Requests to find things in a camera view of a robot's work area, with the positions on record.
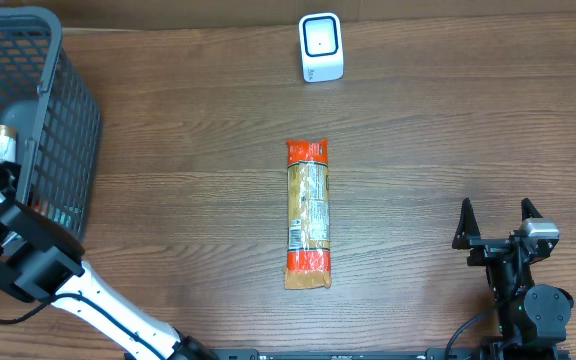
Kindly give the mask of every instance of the wooden surface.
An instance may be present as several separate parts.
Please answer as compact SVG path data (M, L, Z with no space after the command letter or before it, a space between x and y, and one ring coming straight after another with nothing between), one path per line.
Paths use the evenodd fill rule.
M212 347L443 346L491 304L452 250L530 197L561 228L538 283L576 299L576 13L347 24L306 85L294 26L70 37L105 128L85 240L106 281ZM330 139L333 285L286 291L286 139ZM0 294L0 316L22 307ZM564 347L576 356L576 307ZM460 345L495 332L489 319ZM0 359L118 359L73 316L0 327Z
M42 6L64 26L188 29L296 24L333 11L342 21L576 12L576 0L0 0L0 6Z

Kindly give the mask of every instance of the item in basket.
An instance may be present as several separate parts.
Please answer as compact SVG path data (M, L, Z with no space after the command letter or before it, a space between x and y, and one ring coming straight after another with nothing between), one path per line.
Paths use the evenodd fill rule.
M328 214L328 139L288 144L286 289L332 285Z
M0 125L0 163L17 160L17 130L13 127Z

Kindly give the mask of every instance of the barcode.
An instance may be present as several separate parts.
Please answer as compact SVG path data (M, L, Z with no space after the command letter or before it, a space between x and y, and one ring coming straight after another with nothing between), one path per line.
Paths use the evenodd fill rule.
M290 228L288 230L288 249L298 250L301 248L301 226L298 228Z

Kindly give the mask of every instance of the food package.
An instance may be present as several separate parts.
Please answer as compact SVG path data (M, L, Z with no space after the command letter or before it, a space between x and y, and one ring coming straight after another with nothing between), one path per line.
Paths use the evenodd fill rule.
M328 214L328 139L288 144L286 289L332 285Z

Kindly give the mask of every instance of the clear packaging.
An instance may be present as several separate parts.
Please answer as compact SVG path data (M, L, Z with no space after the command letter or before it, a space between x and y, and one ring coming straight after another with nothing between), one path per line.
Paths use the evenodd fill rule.
M286 289L332 285L328 212L328 139L288 144Z

